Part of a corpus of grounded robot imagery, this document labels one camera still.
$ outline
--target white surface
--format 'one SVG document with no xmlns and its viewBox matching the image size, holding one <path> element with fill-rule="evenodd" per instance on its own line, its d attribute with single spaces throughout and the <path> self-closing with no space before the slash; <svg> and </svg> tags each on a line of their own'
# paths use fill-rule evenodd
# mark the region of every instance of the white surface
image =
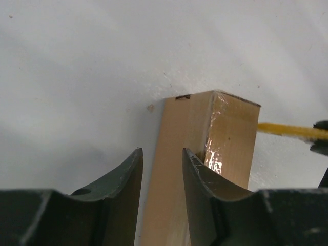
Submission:
<svg viewBox="0 0 328 246">
<path fill-rule="evenodd" d="M 311 126 L 327 43 L 325 0 L 1 1 L 0 187 L 70 193 L 143 147 L 141 218 L 163 98 L 223 89 Z M 258 135 L 250 189 L 315 187 L 328 158 L 308 148 Z"/>
</svg>

